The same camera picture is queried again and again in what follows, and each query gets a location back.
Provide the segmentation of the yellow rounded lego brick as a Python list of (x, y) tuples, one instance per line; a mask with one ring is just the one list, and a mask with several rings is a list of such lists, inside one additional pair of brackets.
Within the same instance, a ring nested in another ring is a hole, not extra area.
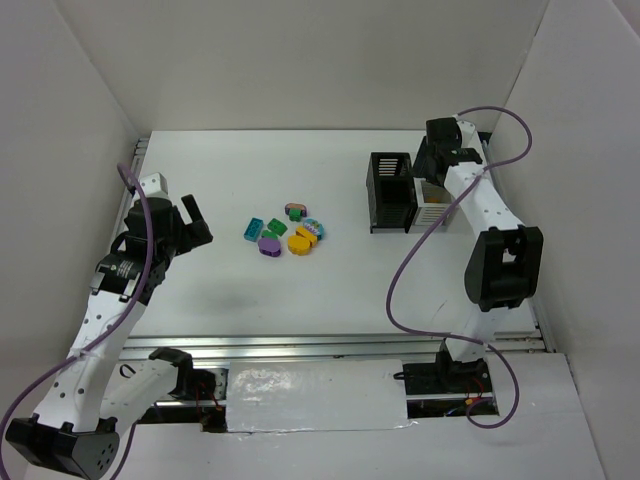
[(312, 242), (306, 237), (292, 235), (287, 240), (288, 250), (298, 256), (307, 255), (313, 248)]

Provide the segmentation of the teal flower printed lego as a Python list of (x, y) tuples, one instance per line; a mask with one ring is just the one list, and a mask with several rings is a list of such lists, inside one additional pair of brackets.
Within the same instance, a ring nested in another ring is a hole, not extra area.
[(325, 229), (323, 224), (315, 219), (307, 218), (303, 222), (303, 227), (309, 232), (313, 233), (319, 240), (322, 240), (325, 236)]

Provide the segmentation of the yellow rectangular lego brick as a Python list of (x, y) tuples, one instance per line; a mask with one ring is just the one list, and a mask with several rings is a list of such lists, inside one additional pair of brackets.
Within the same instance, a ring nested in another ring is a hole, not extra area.
[(298, 226), (296, 228), (296, 235), (308, 240), (312, 247), (318, 242), (318, 237), (304, 226)]

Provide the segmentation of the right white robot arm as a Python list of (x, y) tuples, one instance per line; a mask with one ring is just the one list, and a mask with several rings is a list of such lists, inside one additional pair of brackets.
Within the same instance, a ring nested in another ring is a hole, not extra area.
[(443, 340), (436, 356), (442, 376), (471, 375), (480, 370), (485, 344), (535, 293), (543, 234), (507, 207), (484, 154), (464, 144), (461, 122), (453, 116), (426, 122), (413, 173), (447, 191), (476, 237), (464, 272), (465, 292), (475, 309), (460, 334)]

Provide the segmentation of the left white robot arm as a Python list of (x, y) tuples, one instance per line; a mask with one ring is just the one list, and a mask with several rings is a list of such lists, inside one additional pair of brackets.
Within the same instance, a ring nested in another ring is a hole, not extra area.
[(107, 386), (131, 330), (142, 317), (172, 260), (212, 242), (196, 200), (182, 202), (185, 223), (167, 198), (136, 200), (126, 229), (98, 263), (87, 310), (62, 366), (44, 374), (51, 389), (28, 416), (9, 409), (6, 442), (30, 464), (81, 479), (101, 479), (113, 466), (121, 436), (164, 396), (209, 398), (216, 376), (194, 366), (185, 351), (159, 347), (121, 386)]

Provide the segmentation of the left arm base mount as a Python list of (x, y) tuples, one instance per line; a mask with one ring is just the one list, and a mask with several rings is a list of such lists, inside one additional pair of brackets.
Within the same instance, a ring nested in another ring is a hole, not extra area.
[(149, 360), (161, 360), (177, 368), (175, 386), (167, 394), (178, 406), (160, 406), (157, 402), (145, 418), (149, 423), (198, 423), (208, 433), (227, 431), (226, 398), (227, 371), (218, 374), (194, 366), (191, 354), (182, 350), (161, 347), (154, 350)]

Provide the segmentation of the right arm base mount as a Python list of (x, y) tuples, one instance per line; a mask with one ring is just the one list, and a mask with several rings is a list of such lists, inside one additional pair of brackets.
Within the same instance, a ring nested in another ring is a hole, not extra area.
[(479, 373), (443, 380), (435, 364), (405, 363), (393, 378), (405, 389), (410, 419), (464, 417), (469, 406), (480, 401), (473, 415), (497, 415), (487, 367)]

